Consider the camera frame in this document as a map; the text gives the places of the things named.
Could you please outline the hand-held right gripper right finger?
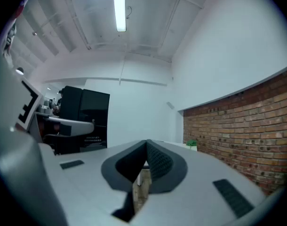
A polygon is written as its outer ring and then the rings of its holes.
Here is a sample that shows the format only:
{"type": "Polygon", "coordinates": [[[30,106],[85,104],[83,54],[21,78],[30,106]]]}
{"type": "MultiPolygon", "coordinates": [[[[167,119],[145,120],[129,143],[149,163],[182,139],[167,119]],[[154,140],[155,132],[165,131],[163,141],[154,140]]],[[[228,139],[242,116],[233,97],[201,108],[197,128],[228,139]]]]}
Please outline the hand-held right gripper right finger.
{"type": "Polygon", "coordinates": [[[183,157],[152,140],[146,141],[147,163],[151,174],[149,194],[173,191],[185,178],[188,166],[183,157]]]}

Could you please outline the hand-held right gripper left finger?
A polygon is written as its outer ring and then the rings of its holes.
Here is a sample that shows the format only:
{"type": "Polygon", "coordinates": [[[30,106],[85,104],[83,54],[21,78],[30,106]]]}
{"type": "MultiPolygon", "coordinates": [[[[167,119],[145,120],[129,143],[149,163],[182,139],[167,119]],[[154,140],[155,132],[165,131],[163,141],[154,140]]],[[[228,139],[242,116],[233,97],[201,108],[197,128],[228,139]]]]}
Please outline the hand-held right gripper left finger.
{"type": "Polygon", "coordinates": [[[129,193],[146,161],[146,141],[142,140],[106,159],[101,173],[113,190],[129,193]]]}

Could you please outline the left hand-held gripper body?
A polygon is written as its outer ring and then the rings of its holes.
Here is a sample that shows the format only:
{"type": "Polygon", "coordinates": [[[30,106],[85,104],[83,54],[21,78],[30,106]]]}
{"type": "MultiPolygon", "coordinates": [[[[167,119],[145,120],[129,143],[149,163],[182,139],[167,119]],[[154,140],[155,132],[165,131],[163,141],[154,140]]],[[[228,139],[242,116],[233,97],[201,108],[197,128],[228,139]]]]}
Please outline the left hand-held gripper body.
{"type": "Polygon", "coordinates": [[[34,132],[41,136],[83,136],[93,131],[92,122],[62,119],[50,108],[39,106],[34,112],[34,132]]]}

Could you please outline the black tall cabinet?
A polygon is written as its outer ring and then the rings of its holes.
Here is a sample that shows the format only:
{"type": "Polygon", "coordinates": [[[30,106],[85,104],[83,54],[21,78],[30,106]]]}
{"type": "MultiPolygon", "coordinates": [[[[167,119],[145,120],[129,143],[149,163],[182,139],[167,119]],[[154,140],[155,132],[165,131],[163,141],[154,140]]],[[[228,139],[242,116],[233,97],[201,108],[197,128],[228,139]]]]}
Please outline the black tall cabinet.
{"type": "Polygon", "coordinates": [[[80,137],[80,151],[105,149],[110,95],[71,86],[65,86],[60,93],[61,119],[91,122],[94,125],[93,132],[80,137]]]}

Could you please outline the long ceiling tube light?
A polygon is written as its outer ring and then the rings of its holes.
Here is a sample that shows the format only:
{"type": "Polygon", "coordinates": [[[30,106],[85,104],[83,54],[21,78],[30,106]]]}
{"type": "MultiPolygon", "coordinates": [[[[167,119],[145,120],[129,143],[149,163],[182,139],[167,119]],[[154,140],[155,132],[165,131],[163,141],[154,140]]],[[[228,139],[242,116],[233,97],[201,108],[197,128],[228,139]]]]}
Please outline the long ceiling tube light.
{"type": "Polygon", "coordinates": [[[126,0],[114,0],[116,28],[118,32],[126,32],[126,0]]]}

